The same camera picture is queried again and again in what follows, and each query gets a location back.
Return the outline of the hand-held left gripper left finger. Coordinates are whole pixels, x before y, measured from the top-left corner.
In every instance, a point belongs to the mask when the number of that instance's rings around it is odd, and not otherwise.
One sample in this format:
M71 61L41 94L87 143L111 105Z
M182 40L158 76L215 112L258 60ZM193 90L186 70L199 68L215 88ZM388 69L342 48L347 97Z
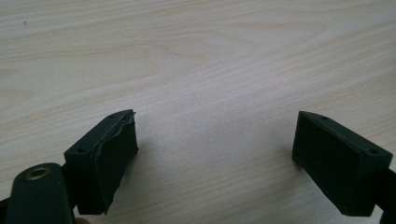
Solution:
M71 196L82 215L106 213L138 152L134 111L105 117L64 153Z

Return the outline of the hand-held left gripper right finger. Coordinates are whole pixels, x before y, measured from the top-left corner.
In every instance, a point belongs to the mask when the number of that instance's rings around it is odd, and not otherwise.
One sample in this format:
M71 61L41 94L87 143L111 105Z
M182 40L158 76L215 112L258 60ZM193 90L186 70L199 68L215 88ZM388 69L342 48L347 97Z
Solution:
M325 116L301 111L292 159L344 215L393 215L392 154Z

